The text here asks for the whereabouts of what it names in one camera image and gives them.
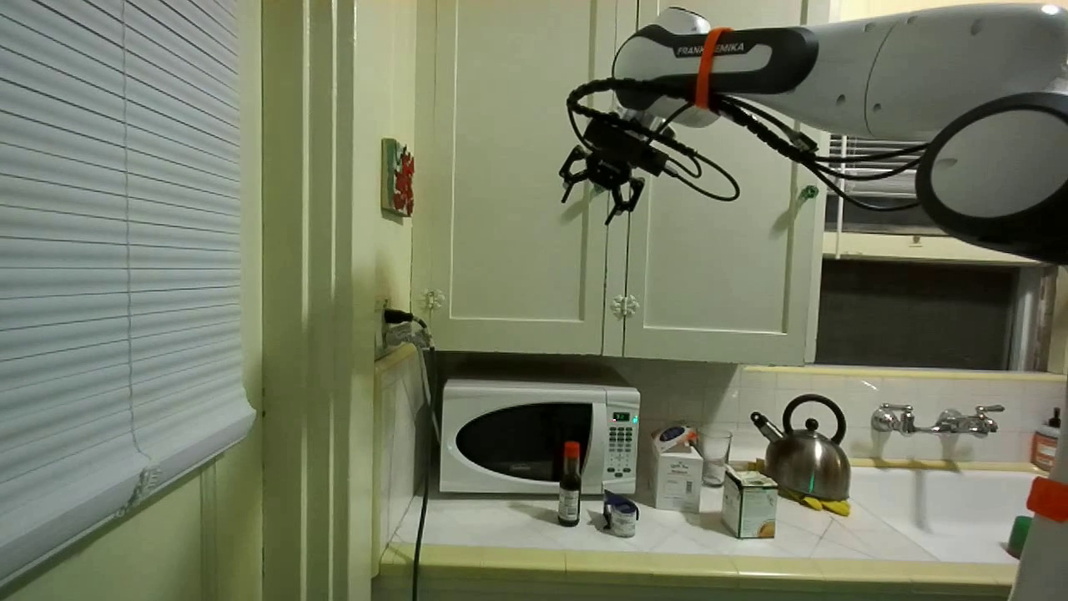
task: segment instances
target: sink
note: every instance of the sink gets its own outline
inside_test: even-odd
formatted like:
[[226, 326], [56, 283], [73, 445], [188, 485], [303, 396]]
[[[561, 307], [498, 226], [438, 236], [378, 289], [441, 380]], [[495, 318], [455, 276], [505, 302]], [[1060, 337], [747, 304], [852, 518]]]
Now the sink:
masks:
[[1027, 515], [1027, 472], [854, 467], [852, 503], [945, 562], [1005, 562], [1010, 520]]

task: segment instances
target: window blinds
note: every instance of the window blinds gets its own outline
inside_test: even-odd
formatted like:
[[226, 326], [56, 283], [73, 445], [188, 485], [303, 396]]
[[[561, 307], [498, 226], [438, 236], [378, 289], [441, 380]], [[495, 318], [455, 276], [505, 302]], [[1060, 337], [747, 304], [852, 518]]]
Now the window blinds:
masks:
[[223, 0], [0, 2], [0, 585], [253, 420], [237, 69]]

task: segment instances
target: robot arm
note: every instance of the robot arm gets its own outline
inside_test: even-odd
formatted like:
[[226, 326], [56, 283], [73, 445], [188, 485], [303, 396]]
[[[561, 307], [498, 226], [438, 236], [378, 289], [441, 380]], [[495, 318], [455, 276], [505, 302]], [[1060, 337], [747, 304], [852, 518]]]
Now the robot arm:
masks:
[[616, 92], [624, 118], [585, 109], [592, 88], [571, 97], [592, 126], [561, 174], [567, 188], [612, 188], [616, 211], [630, 211], [641, 195], [630, 171], [679, 178], [650, 139], [671, 146], [659, 137], [666, 122], [714, 118], [826, 171], [800, 134], [757, 126], [757, 102], [833, 134], [929, 139], [918, 201], [933, 225], [971, 244], [1068, 263], [1064, 61], [1068, 13], [1057, 6], [952, 6], [812, 31], [710, 31], [698, 13], [666, 9], [626, 36], [614, 76], [594, 82]]

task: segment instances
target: microwave control panel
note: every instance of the microwave control panel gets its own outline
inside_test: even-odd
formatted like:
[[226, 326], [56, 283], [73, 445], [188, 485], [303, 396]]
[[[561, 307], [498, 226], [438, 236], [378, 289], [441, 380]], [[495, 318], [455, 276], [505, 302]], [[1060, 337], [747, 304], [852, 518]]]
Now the microwave control panel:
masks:
[[606, 410], [604, 490], [633, 495], [636, 405], [604, 405], [604, 410]]

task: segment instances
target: microwave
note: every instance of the microwave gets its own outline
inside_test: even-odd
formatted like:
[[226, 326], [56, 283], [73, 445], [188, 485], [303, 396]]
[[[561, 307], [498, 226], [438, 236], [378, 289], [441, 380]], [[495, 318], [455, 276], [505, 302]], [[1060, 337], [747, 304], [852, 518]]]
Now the microwave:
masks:
[[563, 441], [585, 495], [633, 495], [636, 387], [616, 376], [452, 376], [441, 393], [444, 495], [559, 495]]

